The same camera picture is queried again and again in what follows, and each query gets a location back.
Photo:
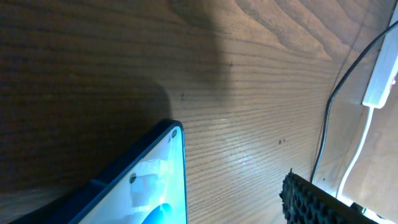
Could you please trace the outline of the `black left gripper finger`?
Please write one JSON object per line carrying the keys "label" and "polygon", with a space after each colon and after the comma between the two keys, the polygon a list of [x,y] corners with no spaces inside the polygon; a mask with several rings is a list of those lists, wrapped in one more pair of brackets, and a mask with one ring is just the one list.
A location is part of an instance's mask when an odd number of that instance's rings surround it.
{"label": "black left gripper finger", "polygon": [[376,224],[292,171],[285,176],[279,196],[289,224]]}

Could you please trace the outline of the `blue Galaxy smartphone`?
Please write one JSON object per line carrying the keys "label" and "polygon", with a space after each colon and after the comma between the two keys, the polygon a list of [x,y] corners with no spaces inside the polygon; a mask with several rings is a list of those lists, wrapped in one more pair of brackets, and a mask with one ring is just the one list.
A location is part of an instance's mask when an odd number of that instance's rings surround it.
{"label": "blue Galaxy smartphone", "polygon": [[183,124],[162,120],[87,184],[15,222],[188,224]]}

